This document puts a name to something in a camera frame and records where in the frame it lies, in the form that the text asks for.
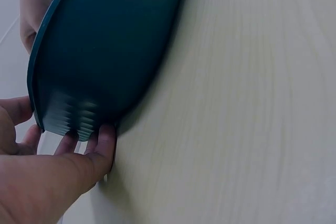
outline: wood grain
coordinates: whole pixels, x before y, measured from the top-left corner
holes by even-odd
[[[183,0],[115,167],[64,223],[335,223],[336,0]]]

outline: plastic bowl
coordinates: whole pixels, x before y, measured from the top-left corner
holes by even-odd
[[[86,141],[142,98],[179,0],[53,0],[36,36],[28,91],[37,124]]]

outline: bowl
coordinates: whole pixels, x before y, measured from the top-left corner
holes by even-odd
[[[43,131],[80,141],[141,100],[164,54],[179,0],[53,0],[27,84]]]

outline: bowl rim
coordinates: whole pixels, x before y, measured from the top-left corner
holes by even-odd
[[[33,43],[33,48],[32,48],[32,51],[31,51],[30,57],[29,57],[29,63],[28,63],[27,87],[28,87],[28,94],[29,94],[29,98],[30,98],[30,105],[31,105],[32,110],[34,112],[36,123],[40,126],[40,128],[43,130],[43,132],[45,131],[45,129],[44,129],[44,126],[43,126],[42,118],[40,118],[39,109],[36,106],[37,96],[34,95],[37,92],[37,90],[36,90],[36,76],[34,74],[34,69],[35,69],[35,65],[36,65],[36,60],[37,60],[39,47],[40,47],[41,42],[43,40],[44,34],[45,34],[45,32],[48,28],[50,20],[53,16],[55,10],[57,9],[60,1],[61,0],[52,0],[51,5],[47,9],[47,11],[44,15],[44,18],[41,22],[40,28],[39,28],[39,30],[36,34],[36,37],[35,37],[35,40],[34,40],[34,43]]]

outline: finger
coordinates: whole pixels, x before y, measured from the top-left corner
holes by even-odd
[[[31,150],[31,153],[23,153],[26,154],[36,154],[38,143],[40,142],[40,138],[42,135],[42,130],[39,126],[33,125],[27,131],[21,145],[28,147]]]
[[[93,174],[89,177],[93,180],[87,181],[88,187],[101,180],[105,174],[111,171],[116,140],[116,131],[113,126],[103,125],[100,128],[98,144],[94,152],[86,155],[93,163]]]
[[[74,132],[68,132],[59,143],[55,151],[55,155],[74,152],[77,143],[78,143],[78,134]]]
[[[116,138],[115,128],[110,125],[103,125],[99,129],[98,144],[94,152],[108,160],[113,160]]]
[[[33,115],[29,97],[0,100],[0,106],[7,111],[14,125],[28,121]]]
[[[96,132],[93,132],[89,138],[88,145],[86,146],[84,155],[94,152],[97,144],[98,144],[98,134]]]

